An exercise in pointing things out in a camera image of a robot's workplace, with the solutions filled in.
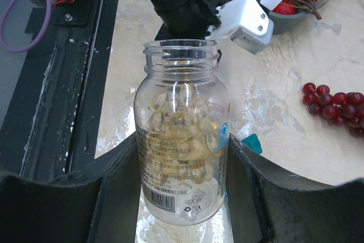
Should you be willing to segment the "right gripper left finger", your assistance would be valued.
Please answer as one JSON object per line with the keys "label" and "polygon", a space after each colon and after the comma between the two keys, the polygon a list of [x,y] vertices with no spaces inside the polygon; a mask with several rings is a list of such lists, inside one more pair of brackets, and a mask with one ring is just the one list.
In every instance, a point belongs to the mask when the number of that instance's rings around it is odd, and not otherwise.
{"label": "right gripper left finger", "polygon": [[2,242],[133,242],[140,197],[137,139],[52,182],[1,172]]}

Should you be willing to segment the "clear pill bottle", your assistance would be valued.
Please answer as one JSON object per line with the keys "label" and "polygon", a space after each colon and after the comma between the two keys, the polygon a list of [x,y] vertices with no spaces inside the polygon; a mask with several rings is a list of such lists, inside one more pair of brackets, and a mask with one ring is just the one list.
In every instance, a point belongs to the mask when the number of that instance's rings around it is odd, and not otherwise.
{"label": "clear pill bottle", "polygon": [[143,52],[133,109],[146,207],[165,223],[202,223],[226,190],[230,97],[217,76],[218,45],[159,40]]}

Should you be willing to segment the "teal weekly pill organizer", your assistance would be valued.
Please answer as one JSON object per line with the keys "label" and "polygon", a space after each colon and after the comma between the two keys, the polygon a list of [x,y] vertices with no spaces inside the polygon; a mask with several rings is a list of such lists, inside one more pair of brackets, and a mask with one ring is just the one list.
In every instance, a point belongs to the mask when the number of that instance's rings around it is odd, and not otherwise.
{"label": "teal weekly pill organizer", "polygon": [[256,134],[249,135],[248,137],[241,140],[241,142],[256,154],[261,154],[263,152],[260,141]]}

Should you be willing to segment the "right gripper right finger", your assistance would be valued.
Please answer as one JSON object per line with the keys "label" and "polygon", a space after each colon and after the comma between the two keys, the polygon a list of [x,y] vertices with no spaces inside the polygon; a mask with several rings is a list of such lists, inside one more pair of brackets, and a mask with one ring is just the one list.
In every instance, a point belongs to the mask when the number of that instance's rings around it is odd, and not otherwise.
{"label": "right gripper right finger", "polygon": [[290,172],[229,139],[227,202],[235,242],[362,242],[363,179],[339,186]]}

